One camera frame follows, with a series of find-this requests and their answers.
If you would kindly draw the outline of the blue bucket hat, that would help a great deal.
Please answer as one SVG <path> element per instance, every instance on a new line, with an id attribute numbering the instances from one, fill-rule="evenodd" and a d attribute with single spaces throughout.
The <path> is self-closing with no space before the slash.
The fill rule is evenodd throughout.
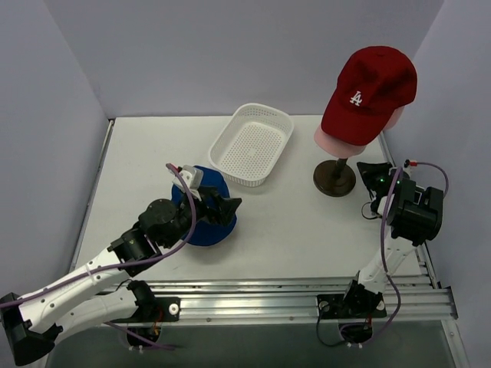
<path id="1" fill-rule="evenodd" d="M 227 186 L 226 181 L 220 172 L 205 166 L 196 165 L 196 168 L 203 171 L 203 178 L 201 181 L 203 186 L 216 187 L 218 193 L 223 198 L 230 197 L 229 187 Z M 186 194 L 183 193 L 177 186 L 172 185 L 171 202 L 176 207 L 179 207 L 183 199 L 187 199 Z M 188 241 L 188 244 L 198 247 L 209 247 L 216 245 L 226 239 L 232 233 L 236 223 L 237 215 L 234 215 L 233 220 L 228 225 L 211 224 L 206 222 L 204 219 L 200 220 L 196 224 L 194 233 Z"/>

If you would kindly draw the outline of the white perforated plastic basket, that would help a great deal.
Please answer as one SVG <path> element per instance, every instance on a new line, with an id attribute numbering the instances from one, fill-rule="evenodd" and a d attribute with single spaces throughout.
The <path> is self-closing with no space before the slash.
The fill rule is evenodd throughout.
<path id="1" fill-rule="evenodd" d="M 212 167 L 229 181 L 253 188 L 267 179 L 293 131 L 285 112 L 260 103 L 239 107 L 208 151 Z"/>

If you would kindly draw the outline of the pink LA baseball cap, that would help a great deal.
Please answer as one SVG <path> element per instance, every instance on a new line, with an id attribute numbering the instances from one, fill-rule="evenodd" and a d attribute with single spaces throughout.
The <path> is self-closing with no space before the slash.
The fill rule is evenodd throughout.
<path id="1" fill-rule="evenodd" d="M 404 111 L 404 107 L 396 109 L 390 119 L 388 120 L 382 131 L 392 129 L 397 121 L 400 119 Z M 361 154 L 367 146 L 355 146 L 344 141 L 338 140 L 333 136 L 326 134 L 321 126 L 318 126 L 314 133 L 315 143 L 323 149 L 326 153 L 338 158 L 338 159 L 348 159 L 352 156 L 357 156 Z"/>

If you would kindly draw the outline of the red LA baseball cap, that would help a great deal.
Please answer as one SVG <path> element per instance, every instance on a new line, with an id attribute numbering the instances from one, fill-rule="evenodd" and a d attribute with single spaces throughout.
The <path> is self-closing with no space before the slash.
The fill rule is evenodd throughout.
<path id="1" fill-rule="evenodd" d="M 347 144 L 365 146 L 416 94 L 417 71 L 406 54 L 388 46 L 362 48 L 338 75 L 321 131 Z"/>

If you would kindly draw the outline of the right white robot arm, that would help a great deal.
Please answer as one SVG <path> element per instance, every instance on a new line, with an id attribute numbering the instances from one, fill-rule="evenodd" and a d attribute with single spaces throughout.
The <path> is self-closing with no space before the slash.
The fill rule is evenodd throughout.
<path id="1" fill-rule="evenodd" d="M 410 178 L 413 160 L 397 168 L 391 163 L 357 163 L 363 184 L 371 195 L 371 210 L 381 219 L 381 245 L 341 296 L 342 310 L 351 317 L 373 316 L 381 305 L 392 276 L 405 258 L 433 240 L 443 223 L 444 189 L 423 188 Z"/>

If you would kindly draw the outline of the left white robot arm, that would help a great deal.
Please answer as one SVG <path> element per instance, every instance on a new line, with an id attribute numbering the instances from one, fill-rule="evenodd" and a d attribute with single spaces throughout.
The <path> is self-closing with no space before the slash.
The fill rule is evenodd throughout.
<path id="1" fill-rule="evenodd" d="M 86 264 L 40 291 L 6 294 L 1 321 L 15 365 L 41 359 L 63 339 L 94 325 L 151 320 L 157 298 L 135 276 L 169 257 L 198 222 L 230 225 L 241 203 L 212 186 L 184 194 L 178 202 L 157 199 L 131 229 Z"/>

